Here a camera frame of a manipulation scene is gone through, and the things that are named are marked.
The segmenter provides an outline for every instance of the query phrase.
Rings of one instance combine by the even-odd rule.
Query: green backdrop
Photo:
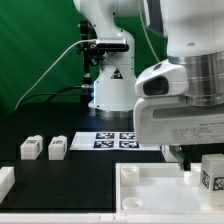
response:
[[[11,113],[19,98],[71,44],[81,39],[77,24],[84,17],[73,0],[0,0],[0,121]],[[138,76],[156,63],[145,40],[139,18],[118,18],[116,23],[136,40]],[[149,32],[161,60],[166,39]],[[98,69],[92,69],[96,78]],[[76,50],[45,77],[31,94],[55,92],[82,82],[82,57]],[[44,101],[40,97],[29,102]]]

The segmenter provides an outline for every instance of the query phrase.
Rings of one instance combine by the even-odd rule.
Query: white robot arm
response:
[[[137,16],[138,2],[74,0],[74,3],[94,27],[97,47],[106,49],[105,59],[100,63],[99,77],[94,82],[94,99],[89,103],[89,108],[91,112],[101,116],[128,117],[137,101],[134,91],[135,44],[131,34],[115,25],[114,17]],[[125,48],[126,45],[129,47],[128,51],[116,50],[117,46]]]
[[[224,2],[160,0],[168,60],[136,82],[142,144],[224,141]]]

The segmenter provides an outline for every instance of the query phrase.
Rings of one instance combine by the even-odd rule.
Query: black table surface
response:
[[[15,168],[15,184],[0,204],[0,212],[115,212],[115,164],[164,162],[159,151],[67,151],[62,161],[48,160],[55,136],[68,138],[77,131],[133,131],[132,119],[92,116],[74,103],[26,104],[0,126],[0,168]],[[28,136],[41,135],[44,149],[37,160],[20,158]]]

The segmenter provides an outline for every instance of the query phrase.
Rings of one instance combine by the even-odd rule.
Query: white cable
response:
[[[16,104],[15,110],[17,110],[20,102],[24,99],[24,97],[30,93],[38,84],[39,82],[52,70],[52,68],[68,53],[68,51],[70,51],[73,47],[75,47],[76,45],[80,44],[80,43],[86,43],[86,42],[94,42],[96,41],[96,39],[92,39],[92,40],[81,40],[78,41],[74,44],[72,44],[67,50],[64,51],[64,53],[50,66],[50,68],[36,81],[36,83],[34,83],[34,85],[28,89],[23,96],[19,99],[18,103]]]
[[[151,49],[151,51],[152,51],[153,56],[155,57],[156,61],[159,63],[160,60],[159,60],[159,58],[158,58],[157,55],[156,55],[156,52],[155,52],[155,50],[154,50],[154,48],[153,48],[153,46],[152,46],[152,43],[151,43],[151,41],[150,41],[150,39],[149,39],[149,37],[148,37],[148,33],[147,33],[146,28],[145,28],[145,25],[144,25],[143,16],[142,16],[142,11],[141,11],[141,6],[140,6],[140,0],[138,0],[138,8],[139,8],[140,19],[141,19],[142,28],[143,28],[143,31],[144,31],[144,34],[145,34],[145,38],[146,38],[146,40],[147,40],[147,42],[148,42],[148,44],[149,44],[149,47],[150,47],[150,49]]]

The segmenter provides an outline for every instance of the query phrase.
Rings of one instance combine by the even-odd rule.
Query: warning label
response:
[[[172,129],[173,139],[175,141],[182,140],[214,140],[224,138],[224,126],[207,126],[198,128],[179,128]]]
[[[120,70],[117,68],[112,75],[111,79],[123,79]]]

